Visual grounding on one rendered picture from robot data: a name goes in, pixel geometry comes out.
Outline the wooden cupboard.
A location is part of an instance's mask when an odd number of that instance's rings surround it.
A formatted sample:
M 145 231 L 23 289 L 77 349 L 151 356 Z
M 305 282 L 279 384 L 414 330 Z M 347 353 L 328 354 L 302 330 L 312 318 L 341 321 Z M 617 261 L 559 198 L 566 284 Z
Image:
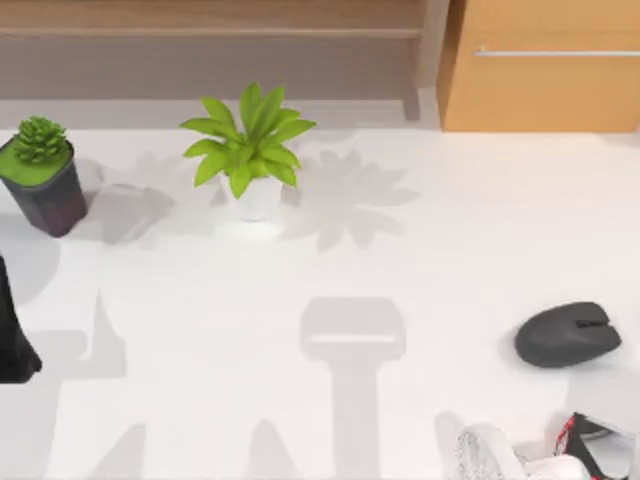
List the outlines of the wooden cupboard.
M 640 0 L 450 0 L 436 81 L 450 132 L 640 128 L 639 58 L 484 58 L 487 50 L 640 50 Z

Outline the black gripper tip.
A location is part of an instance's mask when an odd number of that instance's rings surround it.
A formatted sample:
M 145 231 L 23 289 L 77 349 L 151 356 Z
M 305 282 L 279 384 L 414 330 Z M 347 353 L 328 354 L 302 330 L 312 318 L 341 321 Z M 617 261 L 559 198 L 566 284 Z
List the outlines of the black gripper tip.
M 0 384 L 27 383 L 42 366 L 18 320 L 6 264 L 0 255 Z

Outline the black red and white shoe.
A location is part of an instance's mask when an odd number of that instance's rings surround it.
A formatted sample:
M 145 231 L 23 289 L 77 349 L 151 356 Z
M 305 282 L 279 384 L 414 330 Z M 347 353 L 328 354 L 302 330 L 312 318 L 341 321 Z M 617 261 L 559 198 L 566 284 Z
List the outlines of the black red and white shoe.
M 579 460 L 589 480 L 640 480 L 640 434 L 574 412 L 559 431 L 554 456 Z

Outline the white pot with leafy plant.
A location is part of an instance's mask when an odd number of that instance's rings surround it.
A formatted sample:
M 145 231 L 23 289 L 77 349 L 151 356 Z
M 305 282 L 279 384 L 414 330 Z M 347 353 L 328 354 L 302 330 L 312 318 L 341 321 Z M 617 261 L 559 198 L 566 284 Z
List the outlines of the white pot with leafy plant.
M 268 219 L 280 206 L 283 189 L 298 187 L 301 162 L 287 142 L 317 123 L 285 107 L 284 98 L 284 87 L 263 92 L 252 82 L 239 97 L 238 117 L 221 99 L 203 96 L 205 114 L 178 124 L 202 136 L 183 153 L 200 159 L 193 186 L 217 179 L 230 207 L 245 221 Z

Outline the black computer mouse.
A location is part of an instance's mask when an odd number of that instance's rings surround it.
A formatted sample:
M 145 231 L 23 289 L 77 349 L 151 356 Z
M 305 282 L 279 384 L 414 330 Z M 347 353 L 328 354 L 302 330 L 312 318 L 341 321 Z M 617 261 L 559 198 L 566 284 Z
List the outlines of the black computer mouse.
M 514 337 L 517 355 L 539 368 L 565 368 L 606 355 L 622 338 L 605 309 L 576 301 L 543 310 L 526 320 Z

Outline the white and silver shoe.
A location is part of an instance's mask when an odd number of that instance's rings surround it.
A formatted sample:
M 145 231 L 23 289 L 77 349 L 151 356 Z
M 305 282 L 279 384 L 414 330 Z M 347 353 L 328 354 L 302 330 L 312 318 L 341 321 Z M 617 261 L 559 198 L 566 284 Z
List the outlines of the white and silver shoe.
M 523 460 L 504 432 L 488 423 L 461 430 L 456 461 L 458 480 L 591 480 L 583 463 L 570 455 Z

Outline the black pot with succulent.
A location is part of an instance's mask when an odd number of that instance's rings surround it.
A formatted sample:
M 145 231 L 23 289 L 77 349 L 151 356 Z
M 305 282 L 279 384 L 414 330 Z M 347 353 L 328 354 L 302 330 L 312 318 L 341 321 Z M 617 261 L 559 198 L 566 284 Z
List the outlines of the black pot with succulent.
M 0 146 L 0 181 L 28 222 L 54 238 L 88 213 L 66 128 L 43 116 L 20 121 Z

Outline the wooden open shelf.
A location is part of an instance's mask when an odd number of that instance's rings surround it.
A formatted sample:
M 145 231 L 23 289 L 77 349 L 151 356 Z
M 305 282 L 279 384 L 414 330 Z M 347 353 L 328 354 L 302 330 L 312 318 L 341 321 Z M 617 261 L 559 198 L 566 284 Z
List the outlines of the wooden open shelf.
M 174 125 L 282 85 L 324 124 L 433 110 L 449 0 L 0 0 L 0 126 Z

